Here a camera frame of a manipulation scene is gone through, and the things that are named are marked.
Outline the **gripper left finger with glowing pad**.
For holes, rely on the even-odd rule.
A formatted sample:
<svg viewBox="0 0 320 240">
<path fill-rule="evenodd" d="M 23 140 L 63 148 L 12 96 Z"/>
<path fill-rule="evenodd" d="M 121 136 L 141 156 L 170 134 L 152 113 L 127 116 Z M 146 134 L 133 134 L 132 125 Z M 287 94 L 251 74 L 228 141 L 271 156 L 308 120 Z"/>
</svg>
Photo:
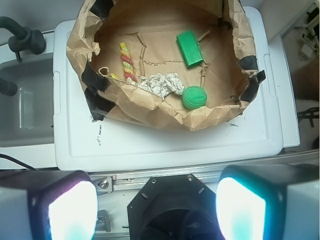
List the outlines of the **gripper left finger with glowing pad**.
<svg viewBox="0 0 320 240">
<path fill-rule="evenodd" d="M 2 171 L 2 240 L 91 240 L 98 195 L 84 171 Z"/>
</svg>

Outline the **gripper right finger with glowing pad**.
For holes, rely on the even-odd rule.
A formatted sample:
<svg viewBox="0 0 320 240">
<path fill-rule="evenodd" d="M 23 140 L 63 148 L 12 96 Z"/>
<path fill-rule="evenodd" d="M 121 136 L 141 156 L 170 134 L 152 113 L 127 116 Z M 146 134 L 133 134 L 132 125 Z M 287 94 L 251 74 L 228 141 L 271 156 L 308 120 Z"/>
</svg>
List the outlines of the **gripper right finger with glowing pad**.
<svg viewBox="0 0 320 240">
<path fill-rule="evenodd" d="M 215 205 L 226 240 L 318 240 L 319 166 L 229 165 L 221 172 Z"/>
</svg>

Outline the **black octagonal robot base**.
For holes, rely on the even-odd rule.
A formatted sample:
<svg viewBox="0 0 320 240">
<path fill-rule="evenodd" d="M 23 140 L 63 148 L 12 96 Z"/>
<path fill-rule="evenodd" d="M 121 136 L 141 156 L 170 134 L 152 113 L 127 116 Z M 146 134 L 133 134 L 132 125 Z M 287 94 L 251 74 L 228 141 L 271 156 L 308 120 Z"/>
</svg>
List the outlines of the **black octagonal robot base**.
<svg viewBox="0 0 320 240">
<path fill-rule="evenodd" d="M 193 174 L 152 177 L 127 206 L 132 240 L 222 240 L 216 194 Z"/>
</svg>

